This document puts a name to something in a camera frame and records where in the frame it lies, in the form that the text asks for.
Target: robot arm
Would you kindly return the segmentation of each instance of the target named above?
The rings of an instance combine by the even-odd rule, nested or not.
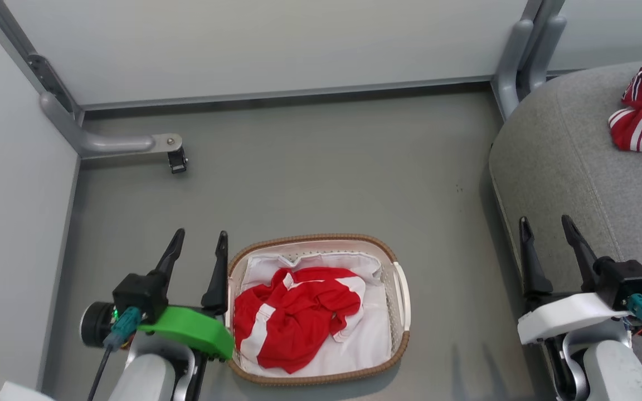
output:
[[[121,347],[128,350],[128,360],[110,401],[197,401],[207,361],[232,357],[234,340],[216,318],[227,311],[227,233],[217,241],[217,262],[201,307],[168,304],[168,284],[184,238],[185,231],[178,230],[155,269],[146,276],[129,274],[113,291],[114,302],[95,302],[81,318],[82,342],[104,348],[128,310],[141,312],[137,332]],[[89,401],[104,365],[105,356]]]
[[[532,229],[522,218],[527,313],[517,325],[520,340],[542,345],[557,399],[642,399],[642,365],[631,349],[632,335],[642,335],[642,265],[596,258],[571,218],[562,216],[561,222],[581,269],[582,292],[553,292],[533,248]]]

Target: laundry basket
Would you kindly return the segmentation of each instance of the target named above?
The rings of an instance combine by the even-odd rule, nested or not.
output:
[[[407,280],[390,248],[379,239],[363,234],[314,234],[313,236],[280,238],[253,244],[242,250],[229,264],[229,311],[225,314],[227,329],[232,331],[234,299],[241,293],[242,280],[245,277],[250,257],[276,255],[283,256],[293,262],[299,257],[327,253],[361,253],[375,257],[380,261],[380,281],[385,287],[388,321],[390,322],[390,358],[371,368],[344,371],[344,373],[301,376],[301,378],[281,376],[280,378],[279,376],[257,375],[245,370],[240,363],[241,358],[244,357],[235,349],[229,365],[237,375],[260,385],[314,385],[377,375],[400,361],[410,339],[410,294],[408,293]]]

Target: white wall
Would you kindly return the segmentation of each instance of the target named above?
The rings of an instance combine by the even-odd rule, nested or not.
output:
[[[41,379],[77,165],[0,45],[0,388]]]
[[[7,0],[83,105],[488,79],[527,0]]]
[[[642,61],[642,0],[566,0],[560,14],[568,24],[550,71]]]

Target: white cloth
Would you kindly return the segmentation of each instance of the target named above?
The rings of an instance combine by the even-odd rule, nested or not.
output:
[[[268,378],[307,378],[334,375],[374,368],[391,357],[390,320],[385,286],[380,280],[381,262],[366,253],[317,253],[301,255],[291,262],[279,255],[252,256],[242,280],[241,291],[259,284],[269,284],[280,267],[293,271],[306,267],[341,267],[349,269],[366,283],[362,300],[364,315],[348,338],[339,343],[330,335],[311,362],[292,374],[281,368],[265,369],[240,355],[240,367],[247,373]]]

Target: gray sofa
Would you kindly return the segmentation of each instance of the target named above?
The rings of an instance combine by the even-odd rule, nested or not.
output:
[[[640,64],[561,76],[510,116],[489,158],[494,190],[519,261],[519,218],[532,224],[555,291],[577,291],[576,259],[561,228],[573,218],[598,256],[642,263],[642,153],[614,146],[608,118]],[[634,343],[642,362],[642,338]]]

